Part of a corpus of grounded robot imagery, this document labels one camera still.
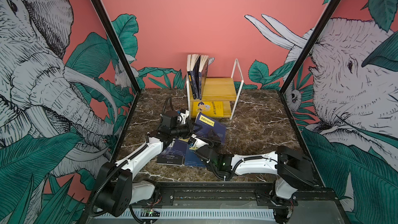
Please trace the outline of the blue book with yellow label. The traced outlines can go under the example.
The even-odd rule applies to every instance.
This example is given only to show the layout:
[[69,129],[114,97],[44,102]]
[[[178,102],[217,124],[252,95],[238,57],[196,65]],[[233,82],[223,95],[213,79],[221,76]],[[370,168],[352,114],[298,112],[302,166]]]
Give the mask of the blue book with yellow label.
[[184,157],[184,165],[187,167],[199,167],[199,168],[205,167],[200,158],[194,153],[194,150],[191,150],[190,148],[186,149],[186,154]]

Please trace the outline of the purple book with old man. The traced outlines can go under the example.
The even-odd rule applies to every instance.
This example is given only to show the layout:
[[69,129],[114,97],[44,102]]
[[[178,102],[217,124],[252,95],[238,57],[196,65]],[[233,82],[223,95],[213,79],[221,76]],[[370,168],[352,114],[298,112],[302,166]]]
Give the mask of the purple book with old man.
[[192,60],[192,71],[191,71],[191,77],[192,77],[192,81],[193,81],[193,85],[194,85],[194,90],[195,90],[195,99],[199,99],[200,98],[200,94],[199,94],[199,67],[200,67],[200,58],[201,55],[199,54],[194,54],[192,56],[192,58],[194,58],[194,60]]

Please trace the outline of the navy book with yellow label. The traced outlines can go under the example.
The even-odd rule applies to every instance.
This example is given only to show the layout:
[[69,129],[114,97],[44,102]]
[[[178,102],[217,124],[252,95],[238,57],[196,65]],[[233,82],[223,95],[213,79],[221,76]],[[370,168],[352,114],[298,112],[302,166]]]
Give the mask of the navy book with yellow label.
[[171,152],[175,155],[185,156],[187,152],[188,143],[186,140],[175,139],[172,142]]

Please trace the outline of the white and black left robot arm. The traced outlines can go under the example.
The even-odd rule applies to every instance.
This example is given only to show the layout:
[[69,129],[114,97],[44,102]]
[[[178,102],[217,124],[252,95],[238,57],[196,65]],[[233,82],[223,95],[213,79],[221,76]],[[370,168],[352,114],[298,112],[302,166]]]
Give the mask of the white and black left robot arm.
[[193,123],[189,116],[188,110],[163,113],[159,126],[146,134],[145,142],[138,149],[115,163],[103,164],[87,209],[89,216],[98,217],[109,213],[119,217],[131,204],[150,199],[155,185],[144,180],[134,183],[133,179],[172,141],[189,138],[193,134]]

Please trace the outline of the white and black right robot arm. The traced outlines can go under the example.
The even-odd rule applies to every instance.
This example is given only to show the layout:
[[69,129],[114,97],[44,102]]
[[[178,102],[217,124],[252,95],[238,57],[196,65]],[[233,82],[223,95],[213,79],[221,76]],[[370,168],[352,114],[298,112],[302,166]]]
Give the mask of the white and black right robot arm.
[[231,155],[216,151],[216,141],[197,135],[189,138],[189,144],[206,169],[218,179],[230,181],[235,175],[277,175],[270,193],[273,198],[290,200],[298,190],[311,190],[315,186],[310,158],[287,146],[260,155]]

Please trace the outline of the yellow cartoon cover book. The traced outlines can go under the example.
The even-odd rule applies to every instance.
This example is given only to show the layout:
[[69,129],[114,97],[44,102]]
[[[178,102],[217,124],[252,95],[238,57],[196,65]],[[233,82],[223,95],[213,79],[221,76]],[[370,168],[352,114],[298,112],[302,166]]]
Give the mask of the yellow cartoon cover book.
[[192,116],[196,117],[197,114],[203,113],[209,117],[224,117],[224,107],[221,101],[199,101],[194,102],[192,107]]

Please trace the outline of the dark purple book white strip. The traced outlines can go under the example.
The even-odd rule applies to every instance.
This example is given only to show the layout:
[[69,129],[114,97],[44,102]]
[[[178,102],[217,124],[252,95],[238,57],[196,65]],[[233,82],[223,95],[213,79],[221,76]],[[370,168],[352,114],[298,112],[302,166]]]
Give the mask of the dark purple book white strip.
[[182,166],[184,163],[185,156],[175,155],[171,152],[171,146],[161,152],[157,156],[157,164],[170,165],[170,166]]

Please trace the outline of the dark brown standing book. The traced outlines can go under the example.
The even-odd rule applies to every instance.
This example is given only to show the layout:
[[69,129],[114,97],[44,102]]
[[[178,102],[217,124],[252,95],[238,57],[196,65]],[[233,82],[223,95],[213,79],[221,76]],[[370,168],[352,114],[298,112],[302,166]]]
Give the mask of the dark brown standing book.
[[196,54],[187,56],[187,76],[192,90],[192,96],[194,99],[197,99],[197,86],[195,80],[194,68],[196,65],[198,56]]

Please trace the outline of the white frame wooden bookshelf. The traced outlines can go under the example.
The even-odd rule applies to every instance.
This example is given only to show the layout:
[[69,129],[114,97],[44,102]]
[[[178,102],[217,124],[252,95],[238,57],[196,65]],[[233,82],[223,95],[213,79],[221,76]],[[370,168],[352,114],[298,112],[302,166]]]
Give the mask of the white frame wooden bookshelf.
[[[238,89],[235,89],[234,75],[235,71],[239,72],[240,82]],[[232,73],[230,77],[207,78],[204,86],[202,99],[194,99],[192,96],[191,86],[186,76],[186,88],[188,97],[188,110],[192,116],[192,107],[194,102],[199,101],[221,101],[224,107],[224,117],[232,119],[236,110],[237,102],[240,97],[244,85],[244,77],[240,68],[239,60],[235,59]]]

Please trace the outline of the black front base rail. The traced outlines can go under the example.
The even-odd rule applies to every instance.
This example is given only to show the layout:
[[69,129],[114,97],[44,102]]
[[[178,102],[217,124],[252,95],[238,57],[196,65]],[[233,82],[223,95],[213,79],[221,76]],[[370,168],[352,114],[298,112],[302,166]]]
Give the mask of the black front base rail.
[[[271,183],[159,183],[161,200],[154,206],[134,203],[119,217],[83,215],[80,224],[348,224],[349,218],[335,192],[328,188],[296,192],[286,204],[276,204],[268,195]],[[275,221],[239,219],[140,220],[135,208],[271,209]]]

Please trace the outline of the black left frame post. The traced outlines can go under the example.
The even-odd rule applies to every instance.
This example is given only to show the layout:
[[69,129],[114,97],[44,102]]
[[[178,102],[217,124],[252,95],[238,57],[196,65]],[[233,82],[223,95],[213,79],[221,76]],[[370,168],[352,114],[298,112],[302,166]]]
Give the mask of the black left frame post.
[[125,52],[122,48],[121,42],[115,32],[112,22],[109,19],[109,15],[107,14],[106,9],[105,9],[104,5],[102,4],[102,1],[101,0],[90,0],[90,1],[100,19],[100,21],[101,21],[105,31],[106,31],[107,36],[109,37],[109,39],[111,41],[112,46],[115,49],[115,52],[116,52],[119,60],[121,61],[122,65],[125,69],[125,72],[127,73],[127,76],[130,80],[133,91],[136,94],[140,94],[141,89],[138,85],[138,82],[137,82],[134,74],[132,73],[131,66],[126,59]]

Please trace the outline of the black frame post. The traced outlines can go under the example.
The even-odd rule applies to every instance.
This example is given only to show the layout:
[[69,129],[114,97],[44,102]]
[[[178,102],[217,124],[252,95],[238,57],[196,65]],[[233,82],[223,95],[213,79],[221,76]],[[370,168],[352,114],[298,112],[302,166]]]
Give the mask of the black frame post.
[[329,2],[327,3],[327,6],[324,9],[324,11],[323,11],[320,19],[318,20],[316,26],[314,27],[314,30],[313,30],[310,38],[308,39],[308,41],[305,44],[303,50],[301,51],[300,55],[298,56],[298,59],[296,60],[296,62],[294,64],[291,72],[289,73],[286,81],[284,82],[283,86],[279,90],[280,94],[284,94],[287,91],[288,86],[291,84],[291,82],[293,81],[295,75],[297,74],[297,72],[299,71],[301,66],[303,65],[305,59],[308,57],[309,52],[311,51],[311,49],[315,45],[315,42],[317,41],[318,37],[320,36],[322,31],[324,30],[324,28],[327,25],[327,23],[328,23],[329,19],[331,18],[331,16],[334,14],[334,12],[337,9],[337,7],[338,7],[340,2],[341,2],[341,0],[329,0]]
[[90,1],[100,19],[100,21],[101,21],[105,31],[106,31],[107,36],[109,37],[109,39],[111,41],[112,46],[115,49],[115,52],[116,52],[119,60],[121,61],[122,65],[125,69],[125,72],[127,73],[127,76],[130,80],[133,91],[136,94],[140,94],[141,89],[138,85],[138,82],[137,82],[134,74],[132,73],[131,66],[126,59],[125,52],[122,48],[121,42],[115,32],[112,22],[109,19],[109,15],[107,14],[106,9],[105,9],[104,5],[102,4],[102,1],[101,0],[90,0]]

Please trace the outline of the black right frame post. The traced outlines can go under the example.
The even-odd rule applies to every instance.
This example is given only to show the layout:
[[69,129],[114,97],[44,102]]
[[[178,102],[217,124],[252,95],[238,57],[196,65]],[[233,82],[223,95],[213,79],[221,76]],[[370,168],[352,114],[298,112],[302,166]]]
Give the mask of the black right frame post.
[[305,44],[303,50],[301,51],[300,55],[298,56],[298,59],[296,60],[296,62],[294,64],[291,72],[289,73],[286,81],[284,82],[283,86],[279,90],[280,94],[284,94],[287,91],[288,86],[291,84],[291,82],[293,81],[295,75],[297,74],[297,72],[299,71],[301,66],[303,65],[305,59],[308,57],[309,52],[311,51],[311,49],[315,45],[315,42],[317,41],[318,37],[320,36],[322,31],[324,30],[324,28],[327,25],[327,23],[328,23],[329,19],[331,18],[331,16],[334,14],[334,12],[337,9],[337,7],[338,7],[340,2],[341,2],[341,0],[329,0],[329,2],[327,3],[327,6],[324,9],[324,11],[323,11],[320,19],[318,20],[316,26],[314,27],[314,30],[313,30],[310,38],[308,39],[308,41]]

